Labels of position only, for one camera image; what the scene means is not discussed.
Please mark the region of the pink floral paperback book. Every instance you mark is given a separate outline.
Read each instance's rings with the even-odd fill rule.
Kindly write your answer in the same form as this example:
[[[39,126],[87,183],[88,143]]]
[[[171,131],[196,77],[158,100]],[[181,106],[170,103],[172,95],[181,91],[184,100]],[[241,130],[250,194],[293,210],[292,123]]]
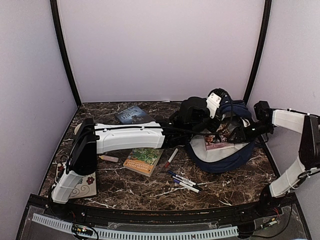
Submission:
[[[226,127],[227,123],[223,122],[217,129],[217,131],[222,130],[218,135],[209,135],[204,137],[205,148],[207,151],[213,150],[224,150],[234,147],[234,143],[228,140],[232,131],[236,127],[234,124],[230,124]]]

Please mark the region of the navy blue backpack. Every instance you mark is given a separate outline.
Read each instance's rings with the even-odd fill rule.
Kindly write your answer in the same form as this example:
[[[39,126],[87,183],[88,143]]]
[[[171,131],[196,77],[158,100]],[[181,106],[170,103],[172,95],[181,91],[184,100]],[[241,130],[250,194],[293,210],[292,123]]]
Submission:
[[[252,114],[248,110],[243,100],[229,100],[228,97],[219,97],[215,101],[206,98],[209,116],[206,118],[219,119],[232,117],[231,124],[236,127],[248,126],[253,122]],[[179,119],[179,110],[173,113],[169,120],[176,127],[188,128],[195,130],[197,123],[183,123]],[[205,136],[196,135],[192,140],[183,145],[188,156],[203,171],[208,173],[225,173],[233,171],[246,164],[252,155],[255,147],[255,140],[252,142],[234,143],[234,147],[228,149],[206,150]]]

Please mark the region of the orange treehouse paperback book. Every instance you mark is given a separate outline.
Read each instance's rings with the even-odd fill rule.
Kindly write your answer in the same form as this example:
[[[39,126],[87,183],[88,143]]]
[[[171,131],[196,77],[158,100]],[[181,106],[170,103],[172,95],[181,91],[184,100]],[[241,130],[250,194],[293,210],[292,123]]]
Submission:
[[[150,177],[163,154],[163,149],[133,148],[123,167],[141,175]]]

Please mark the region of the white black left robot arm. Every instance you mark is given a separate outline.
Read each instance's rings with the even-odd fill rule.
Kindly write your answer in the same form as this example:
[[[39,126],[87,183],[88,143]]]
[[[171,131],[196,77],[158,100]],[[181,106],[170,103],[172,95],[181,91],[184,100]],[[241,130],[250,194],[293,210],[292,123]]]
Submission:
[[[166,121],[107,125],[87,118],[80,124],[65,169],[51,189],[50,208],[60,218],[69,216],[71,208],[67,202],[70,195],[83,177],[96,171],[98,154],[134,148],[168,149],[187,145],[195,136],[218,134],[219,130],[193,130]]]

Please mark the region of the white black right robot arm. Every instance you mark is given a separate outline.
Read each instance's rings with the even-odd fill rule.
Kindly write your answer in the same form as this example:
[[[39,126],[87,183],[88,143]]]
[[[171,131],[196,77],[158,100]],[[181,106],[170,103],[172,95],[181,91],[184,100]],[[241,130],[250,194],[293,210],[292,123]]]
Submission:
[[[320,117],[291,108],[272,108],[266,101],[253,107],[256,121],[249,126],[236,127],[229,140],[251,142],[263,134],[275,134],[269,146],[275,157],[283,157],[279,178],[267,186],[264,198],[255,205],[255,213],[266,217],[275,208],[272,199],[296,190],[307,178],[320,172]]]

